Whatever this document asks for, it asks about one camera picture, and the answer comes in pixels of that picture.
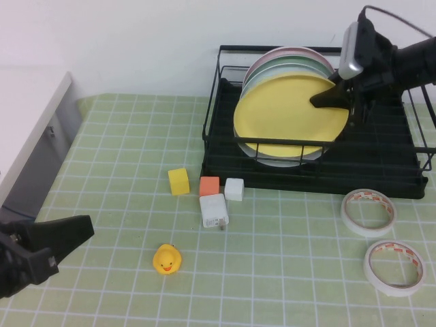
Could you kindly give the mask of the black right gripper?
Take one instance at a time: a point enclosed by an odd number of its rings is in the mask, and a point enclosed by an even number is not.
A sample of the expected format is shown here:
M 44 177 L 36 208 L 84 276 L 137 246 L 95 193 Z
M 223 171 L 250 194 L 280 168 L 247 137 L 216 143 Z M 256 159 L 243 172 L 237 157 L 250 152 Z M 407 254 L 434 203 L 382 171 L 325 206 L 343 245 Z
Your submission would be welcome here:
M 355 59 L 363 71 L 352 79 L 336 81 L 332 87 L 310 98 L 315 108 L 343 108 L 350 110 L 349 126 L 367 124 L 377 98 L 402 93 L 405 86 L 399 81 L 396 68 L 397 47 L 387 49 L 364 48 L 355 51 Z

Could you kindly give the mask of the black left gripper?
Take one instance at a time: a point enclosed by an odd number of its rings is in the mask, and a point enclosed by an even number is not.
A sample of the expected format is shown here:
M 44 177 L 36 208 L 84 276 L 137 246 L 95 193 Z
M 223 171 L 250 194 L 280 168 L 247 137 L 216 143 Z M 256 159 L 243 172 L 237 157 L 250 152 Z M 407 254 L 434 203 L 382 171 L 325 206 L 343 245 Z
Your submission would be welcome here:
M 33 223 L 1 223 L 1 298 L 39 285 L 59 272 L 57 262 L 94 235 L 89 215 Z M 26 255 L 31 254 L 30 263 Z

